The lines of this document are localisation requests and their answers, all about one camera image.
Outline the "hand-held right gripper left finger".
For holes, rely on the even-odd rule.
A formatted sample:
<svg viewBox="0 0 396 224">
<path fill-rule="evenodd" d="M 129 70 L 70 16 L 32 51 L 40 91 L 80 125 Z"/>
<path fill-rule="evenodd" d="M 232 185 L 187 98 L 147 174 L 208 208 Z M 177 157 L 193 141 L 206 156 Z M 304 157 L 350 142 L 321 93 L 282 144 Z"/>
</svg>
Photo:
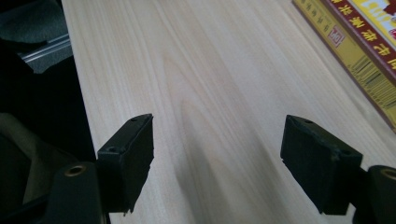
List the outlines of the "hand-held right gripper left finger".
<svg viewBox="0 0 396 224">
<path fill-rule="evenodd" d="M 134 211 L 154 158 L 153 116 L 127 120 L 99 149 L 96 167 L 108 213 Z"/>
</svg>

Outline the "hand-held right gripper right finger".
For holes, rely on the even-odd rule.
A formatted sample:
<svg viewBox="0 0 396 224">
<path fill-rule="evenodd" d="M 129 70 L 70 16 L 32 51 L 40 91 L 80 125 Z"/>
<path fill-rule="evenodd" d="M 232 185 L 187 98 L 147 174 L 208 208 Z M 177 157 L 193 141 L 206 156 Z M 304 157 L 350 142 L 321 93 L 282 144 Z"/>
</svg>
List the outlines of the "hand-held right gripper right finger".
<svg viewBox="0 0 396 224">
<path fill-rule="evenodd" d="M 280 158 L 320 213 L 344 215 L 363 156 L 315 122 L 288 115 Z"/>
</svg>

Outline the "yellow and red box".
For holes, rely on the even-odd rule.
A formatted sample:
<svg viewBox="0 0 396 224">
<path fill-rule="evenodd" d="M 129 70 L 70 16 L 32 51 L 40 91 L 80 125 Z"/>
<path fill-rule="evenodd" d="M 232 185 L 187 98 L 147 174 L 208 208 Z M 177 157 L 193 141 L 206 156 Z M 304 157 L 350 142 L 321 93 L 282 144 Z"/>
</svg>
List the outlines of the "yellow and red box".
<svg viewBox="0 0 396 224">
<path fill-rule="evenodd" d="M 291 0 L 396 133 L 396 0 Z"/>
</svg>

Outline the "metal frame rail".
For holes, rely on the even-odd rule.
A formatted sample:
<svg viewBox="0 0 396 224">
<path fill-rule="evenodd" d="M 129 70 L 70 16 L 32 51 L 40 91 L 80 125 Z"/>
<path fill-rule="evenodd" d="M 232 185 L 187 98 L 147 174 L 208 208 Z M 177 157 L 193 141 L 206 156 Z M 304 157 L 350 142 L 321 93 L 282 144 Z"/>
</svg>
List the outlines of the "metal frame rail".
<svg viewBox="0 0 396 224">
<path fill-rule="evenodd" d="M 42 73 L 51 66 L 73 55 L 69 34 L 48 40 L 43 47 L 27 53 L 19 53 L 35 73 Z"/>
</svg>

